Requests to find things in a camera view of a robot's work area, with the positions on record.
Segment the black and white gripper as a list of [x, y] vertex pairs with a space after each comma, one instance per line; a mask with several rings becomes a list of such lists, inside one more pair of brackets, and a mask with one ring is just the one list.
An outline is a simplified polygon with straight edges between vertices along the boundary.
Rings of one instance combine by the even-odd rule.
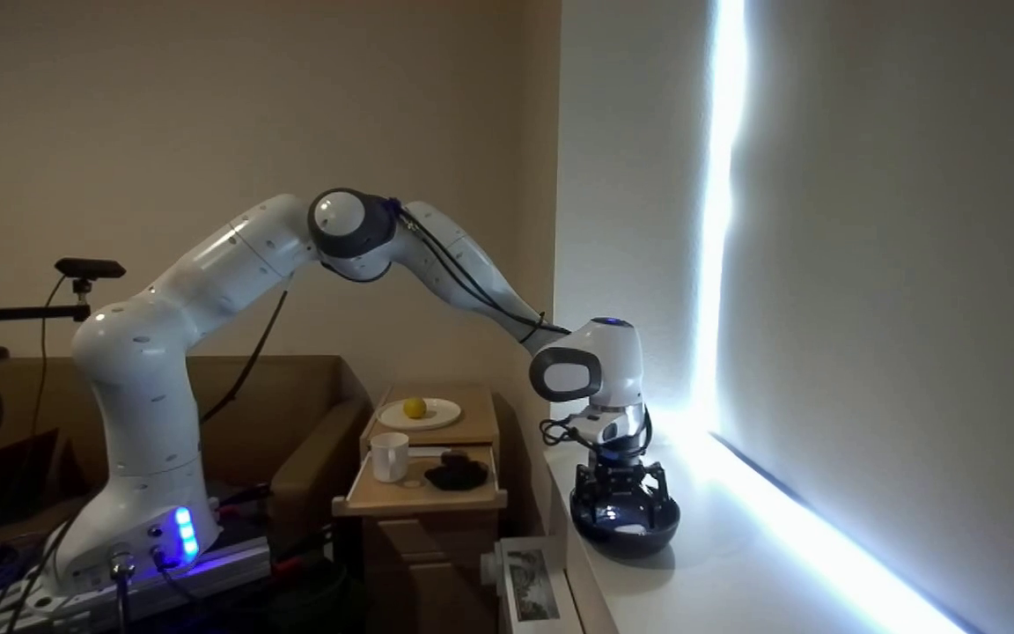
[[651, 410], [644, 406], [589, 408], [581, 432], [594, 462], [634, 463], [651, 443]]

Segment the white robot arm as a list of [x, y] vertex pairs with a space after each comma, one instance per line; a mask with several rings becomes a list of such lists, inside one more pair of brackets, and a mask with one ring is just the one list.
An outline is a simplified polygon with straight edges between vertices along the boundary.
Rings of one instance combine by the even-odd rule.
[[62, 585], [100, 578], [121, 552], [165, 552], [184, 565], [206, 557], [218, 521], [205, 482], [189, 358], [311, 264], [346, 280], [408, 272], [440, 302], [499, 323], [533, 356], [536, 394], [594, 417], [624, 462], [644, 451], [651, 410], [638, 332], [628, 319], [594, 316], [577, 332], [551, 323], [425, 199], [352, 186], [311, 199], [273, 192], [79, 326], [74, 363], [100, 406], [108, 474], [56, 542], [52, 575]]

